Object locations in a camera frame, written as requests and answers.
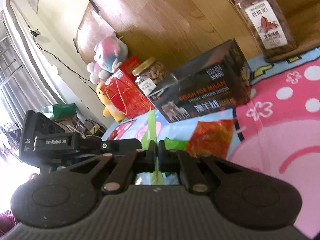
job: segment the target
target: black box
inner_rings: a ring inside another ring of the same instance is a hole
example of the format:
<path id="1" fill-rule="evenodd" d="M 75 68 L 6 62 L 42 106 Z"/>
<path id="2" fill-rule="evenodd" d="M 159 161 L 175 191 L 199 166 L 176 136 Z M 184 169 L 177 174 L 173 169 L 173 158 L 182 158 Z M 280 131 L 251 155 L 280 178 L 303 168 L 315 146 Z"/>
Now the black box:
<path id="1" fill-rule="evenodd" d="M 233 39 L 173 71 L 148 97 L 168 122 L 181 121 L 246 104 L 249 76 Z"/>

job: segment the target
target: orange snack packet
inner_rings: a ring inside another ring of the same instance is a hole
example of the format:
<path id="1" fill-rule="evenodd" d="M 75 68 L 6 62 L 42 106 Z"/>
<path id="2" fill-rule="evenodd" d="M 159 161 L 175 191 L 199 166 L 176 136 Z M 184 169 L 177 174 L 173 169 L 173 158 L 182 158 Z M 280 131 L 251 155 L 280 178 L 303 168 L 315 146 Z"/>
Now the orange snack packet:
<path id="1" fill-rule="evenodd" d="M 198 122 L 190 141 L 187 143 L 186 151 L 192 157 L 212 154 L 225 160 L 233 136 L 233 125 L 233 119 Z"/>

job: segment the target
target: jar label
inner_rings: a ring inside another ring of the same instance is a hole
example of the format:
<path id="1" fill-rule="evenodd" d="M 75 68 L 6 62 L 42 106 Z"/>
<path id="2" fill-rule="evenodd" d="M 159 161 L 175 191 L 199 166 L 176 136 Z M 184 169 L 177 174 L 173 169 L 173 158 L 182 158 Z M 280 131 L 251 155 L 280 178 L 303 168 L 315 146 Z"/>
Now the jar label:
<path id="1" fill-rule="evenodd" d="M 148 96 L 157 87 L 151 78 L 141 82 L 138 86 L 146 96 Z"/>
<path id="2" fill-rule="evenodd" d="M 267 0 L 245 9 L 266 49 L 273 49 L 288 44 L 282 27 Z"/>

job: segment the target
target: white flower pattern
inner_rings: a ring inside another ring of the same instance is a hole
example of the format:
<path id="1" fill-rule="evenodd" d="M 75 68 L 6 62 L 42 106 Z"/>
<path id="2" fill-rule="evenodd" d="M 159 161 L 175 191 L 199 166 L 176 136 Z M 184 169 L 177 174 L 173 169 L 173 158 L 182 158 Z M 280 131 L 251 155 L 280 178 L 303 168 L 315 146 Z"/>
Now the white flower pattern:
<path id="1" fill-rule="evenodd" d="M 298 71 L 293 71 L 292 73 L 287 74 L 287 82 L 291 82 L 292 85 L 297 84 L 299 82 L 299 79 L 302 78 L 302 76 L 299 74 Z"/>
<path id="2" fill-rule="evenodd" d="M 263 118 L 268 118 L 273 114 L 271 107 L 271 102 L 256 102 L 254 108 L 250 108 L 247 111 L 247 117 L 252 117 L 255 121 L 259 120 L 260 116 Z"/>

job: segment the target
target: plastic jar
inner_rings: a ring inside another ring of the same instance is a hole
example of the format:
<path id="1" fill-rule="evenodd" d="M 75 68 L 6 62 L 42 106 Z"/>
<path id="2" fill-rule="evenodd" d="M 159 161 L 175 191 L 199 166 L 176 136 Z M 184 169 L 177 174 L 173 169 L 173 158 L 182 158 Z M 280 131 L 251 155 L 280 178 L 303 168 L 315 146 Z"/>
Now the plastic jar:
<path id="1" fill-rule="evenodd" d="M 132 74 L 137 77 L 135 82 L 138 87 L 148 96 L 157 87 L 157 84 L 164 80 L 168 71 L 154 57 L 150 57 L 135 68 Z"/>
<path id="2" fill-rule="evenodd" d="M 235 0 L 265 58 L 288 53 L 296 48 L 281 8 L 276 0 Z"/>

